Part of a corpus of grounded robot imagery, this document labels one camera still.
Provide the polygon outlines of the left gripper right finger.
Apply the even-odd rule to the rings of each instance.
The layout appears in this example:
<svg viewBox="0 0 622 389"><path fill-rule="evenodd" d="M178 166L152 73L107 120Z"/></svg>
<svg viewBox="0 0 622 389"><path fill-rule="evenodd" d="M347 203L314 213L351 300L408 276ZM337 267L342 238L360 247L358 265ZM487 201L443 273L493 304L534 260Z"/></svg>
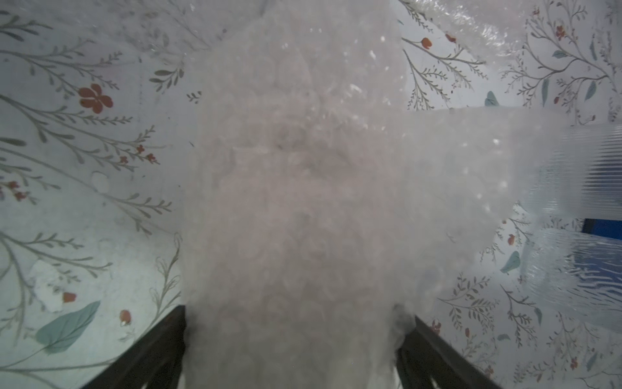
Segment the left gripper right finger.
<svg viewBox="0 0 622 389"><path fill-rule="evenodd" d="M418 317L410 320L407 329L396 352L403 388L500 388Z"/></svg>

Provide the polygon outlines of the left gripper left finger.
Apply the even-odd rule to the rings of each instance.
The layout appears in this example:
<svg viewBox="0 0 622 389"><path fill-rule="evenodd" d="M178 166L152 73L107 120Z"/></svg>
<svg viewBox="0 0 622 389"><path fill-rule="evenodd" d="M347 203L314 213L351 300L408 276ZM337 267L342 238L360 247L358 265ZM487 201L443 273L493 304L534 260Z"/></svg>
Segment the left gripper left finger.
<svg viewBox="0 0 622 389"><path fill-rule="evenodd" d="M83 389L175 389L186 351L186 307L176 306Z"/></svg>

